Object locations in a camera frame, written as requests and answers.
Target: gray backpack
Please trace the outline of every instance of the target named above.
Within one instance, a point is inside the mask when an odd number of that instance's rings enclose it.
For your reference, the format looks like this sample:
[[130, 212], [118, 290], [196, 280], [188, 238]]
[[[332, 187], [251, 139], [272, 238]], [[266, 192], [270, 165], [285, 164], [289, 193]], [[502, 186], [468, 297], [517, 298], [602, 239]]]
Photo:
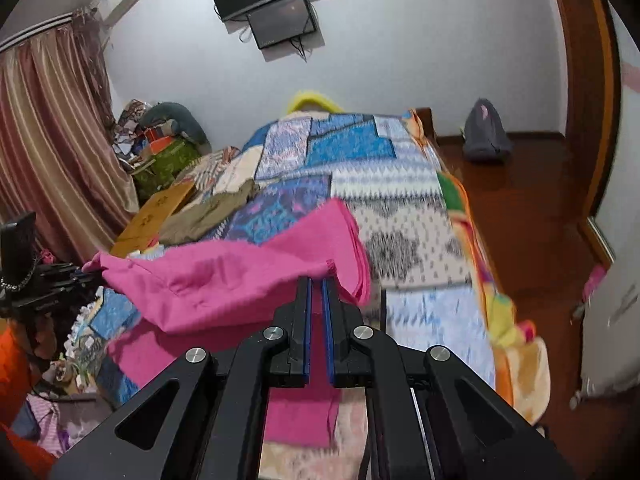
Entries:
[[500, 115], [488, 99], [478, 99], [465, 123], [463, 153], [467, 160], [504, 160], [513, 144], [502, 127]]

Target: curtain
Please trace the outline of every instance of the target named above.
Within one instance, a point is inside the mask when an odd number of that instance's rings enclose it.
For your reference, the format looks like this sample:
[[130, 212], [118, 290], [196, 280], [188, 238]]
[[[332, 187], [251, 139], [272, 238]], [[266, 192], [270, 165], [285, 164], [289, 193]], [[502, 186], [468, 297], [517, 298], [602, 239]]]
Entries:
[[78, 46], [82, 71], [98, 109], [102, 125], [105, 127], [104, 132], [108, 134], [108, 141], [111, 142], [113, 139], [111, 132], [116, 121], [111, 111], [109, 79], [100, 44], [100, 22], [95, 19], [95, 13], [96, 10], [88, 12], [76, 10], [71, 27]]
[[76, 263], [108, 250], [138, 209], [84, 33], [67, 24], [0, 54], [0, 217], [35, 211], [39, 246]]

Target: bed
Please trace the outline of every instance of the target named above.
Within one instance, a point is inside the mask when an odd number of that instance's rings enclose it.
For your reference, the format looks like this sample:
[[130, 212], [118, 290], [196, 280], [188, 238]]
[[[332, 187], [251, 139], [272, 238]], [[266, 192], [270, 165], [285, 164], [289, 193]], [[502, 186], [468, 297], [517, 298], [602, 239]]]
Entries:
[[[447, 172], [430, 137], [428, 108], [402, 116], [295, 112], [258, 129], [241, 150], [226, 148], [196, 161], [176, 184], [194, 181], [197, 193], [184, 208], [189, 210], [212, 196], [238, 192], [253, 179], [255, 196], [201, 240], [258, 246], [328, 200], [343, 201], [370, 266], [372, 294], [362, 307], [367, 322], [405, 346], [448, 346], [533, 424], [550, 392], [544, 342], [531, 323], [516, 323], [462, 184]], [[167, 250], [160, 244], [136, 257], [162, 258]], [[115, 404], [143, 385], [118, 362], [118, 348], [134, 344], [139, 329], [136, 307], [107, 288], [70, 337], [72, 357]], [[87, 335], [94, 341], [91, 350], [82, 346]], [[175, 349], [175, 356], [181, 352]], [[265, 442], [261, 478], [358, 476], [367, 436], [364, 391], [339, 395], [329, 446]]]

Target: metal screw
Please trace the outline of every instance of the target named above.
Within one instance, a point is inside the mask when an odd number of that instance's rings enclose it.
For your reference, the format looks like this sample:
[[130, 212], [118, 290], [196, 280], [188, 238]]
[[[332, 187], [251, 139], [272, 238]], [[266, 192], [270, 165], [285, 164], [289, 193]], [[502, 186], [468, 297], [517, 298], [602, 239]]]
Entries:
[[436, 361], [446, 361], [451, 357], [451, 352], [449, 352], [449, 349], [444, 348], [444, 346], [434, 346], [430, 354]]
[[265, 339], [268, 339], [269, 341], [273, 341], [275, 339], [280, 339], [284, 335], [284, 330], [281, 329], [279, 326], [270, 326], [264, 329], [264, 332], [262, 332], [262, 335], [264, 336]]
[[360, 325], [353, 329], [353, 335], [358, 339], [369, 339], [373, 336], [373, 329], [370, 326]]
[[184, 357], [190, 363], [199, 363], [207, 356], [207, 351], [204, 348], [191, 348], [187, 350], [187, 353]]

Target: pink cloth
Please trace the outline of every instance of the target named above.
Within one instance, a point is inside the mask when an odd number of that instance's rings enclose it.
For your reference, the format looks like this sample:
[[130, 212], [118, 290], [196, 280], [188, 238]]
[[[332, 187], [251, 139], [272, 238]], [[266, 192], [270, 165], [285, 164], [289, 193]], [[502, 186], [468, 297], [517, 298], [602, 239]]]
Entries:
[[622, 84], [631, 88], [634, 92], [640, 93], [640, 68], [628, 63], [622, 62]]
[[583, 302], [585, 303], [587, 302], [587, 300], [589, 299], [589, 296], [596, 291], [596, 289], [598, 288], [598, 285], [600, 285], [600, 283], [602, 282], [602, 280], [604, 280], [604, 277], [606, 275], [607, 275], [607, 271], [603, 266], [596, 265], [595, 267], [593, 267], [593, 270], [589, 274], [589, 279], [587, 280], [587, 283], [585, 283], [584, 287], [582, 288]]
[[[336, 276], [340, 297], [367, 304], [369, 264], [358, 226], [341, 200], [331, 199], [288, 230], [254, 246], [212, 240], [169, 249], [158, 260], [99, 253], [83, 270], [102, 268], [143, 320], [112, 342], [109, 354], [142, 387], [193, 346], [231, 348], [267, 326], [292, 301], [298, 276]], [[314, 300], [314, 312], [321, 304]], [[312, 380], [303, 389], [272, 390], [265, 435], [297, 446], [329, 447], [338, 390], [328, 384], [322, 320], [313, 316]]]
[[270, 320], [295, 290], [298, 276], [338, 278], [345, 301], [369, 301], [369, 264], [358, 226], [332, 199], [261, 246], [211, 240], [170, 248], [157, 260], [100, 252], [82, 270], [125, 294], [164, 332]]
[[53, 456], [62, 456], [65, 451], [69, 450], [69, 445], [60, 431], [58, 405], [32, 395], [27, 395], [27, 400], [40, 427], [38, 446], [46, 449]]

